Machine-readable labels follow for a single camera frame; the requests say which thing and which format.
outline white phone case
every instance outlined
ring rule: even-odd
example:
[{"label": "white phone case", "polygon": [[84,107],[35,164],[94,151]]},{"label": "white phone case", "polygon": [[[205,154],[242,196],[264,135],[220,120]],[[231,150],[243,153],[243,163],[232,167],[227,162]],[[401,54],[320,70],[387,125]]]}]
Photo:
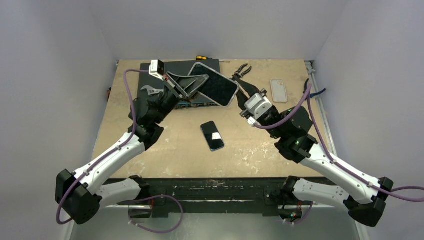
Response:
[{"label": "white phone case", "polygon": [[286,85],[281,79],[271,80],[272,100],[275,103],[287,103]]}]

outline wooden table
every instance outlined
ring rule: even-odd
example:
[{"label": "wooden table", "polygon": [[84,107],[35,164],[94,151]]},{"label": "wooden table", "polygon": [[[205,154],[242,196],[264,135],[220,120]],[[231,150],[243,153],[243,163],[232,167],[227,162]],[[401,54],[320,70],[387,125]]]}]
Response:
[{"label": "wooden table", "polygon": [[[294,107],[303,95],[308,72],[303,60],[230,60],[221,62],[221,73],[231,77],[242,64],[248,63],[252,71],[243,80],[268,91],[272,101],[270,80],[283,79],[288,102],[273,104],[281,112]],[[113,82],[109,102],[100,127],[93,158],[103,153],[131,126],[128,118],[130,104],[123,82],[123,72],[140,69],[146,60],[121,60]],[[127,76],[132,96],[137,96],[139,74]],[[326,133],[320,109],[312,100],[312,109],[318,126]],[[232,177],[317,177],[316,171],[284,159],[274,147],[275,139],[265,130],[251,127],[240,116],[237,99],[229,107],[201,107],[178,109],[171,112],[160,124],[165,128],[158,142],[117,171],[113,178],[140,175],[144,178],[232,178]],[[225,147],[210,151],[200,125],[214,121]],[[315,129],[309,132],[317,138]]]}]

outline white wall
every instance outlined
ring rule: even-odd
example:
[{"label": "white wall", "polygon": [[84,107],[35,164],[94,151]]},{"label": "white wall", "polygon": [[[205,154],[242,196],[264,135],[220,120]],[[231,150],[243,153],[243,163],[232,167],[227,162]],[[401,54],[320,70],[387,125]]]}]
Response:
[{"label": "white wall", "polygon": [[[314,63],[339,156],[395,187],[424,186],[423,26],[424,1],[352,0]],[[423,204],[390,197],[371,239],[422,239]]]},{"label": "white wall", "polygon": [[314,60],[347,0],[89,0],[118,59]]},{"label": "white wall", "polygon": [[114,59],[83,0],[0,3],[1,239],[57,240],[56,175],[91,159]]}]

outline smartphone screen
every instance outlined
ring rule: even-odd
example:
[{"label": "smartphone screen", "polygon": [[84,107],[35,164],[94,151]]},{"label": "smartphone screen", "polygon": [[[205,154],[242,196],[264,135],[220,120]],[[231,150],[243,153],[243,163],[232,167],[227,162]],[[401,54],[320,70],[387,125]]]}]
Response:
[{"label": "smartphone screen", "polygon": [[203,132],[204,138],[212,152],[224,147],[223,138],[221,137],[220,132],[218,132],[218,128],[213,121],[200,125],[200,129]]},{"label": "smartphone screen", "polygon": [[220,106],[227,107],[230,105],[239,91],[239,85],[201,62],[196,62],[193,65],[189,76],[203,74],[208,75],[209,80],[199,88],[199,94]]}]

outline wrench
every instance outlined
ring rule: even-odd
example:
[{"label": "wrench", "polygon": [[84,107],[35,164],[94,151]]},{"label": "wrench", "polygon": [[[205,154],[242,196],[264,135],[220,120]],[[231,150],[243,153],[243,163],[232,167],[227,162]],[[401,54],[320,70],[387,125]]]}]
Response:
[{"label": "wrench", "polygon": [[144,87],[141,88],[141,90],[144,90],[144,89],[147,90],[147,93],[149,96],[154,94],[160,94],[164,91],[163,89],[156,89],[149,85],[145,85]]}]

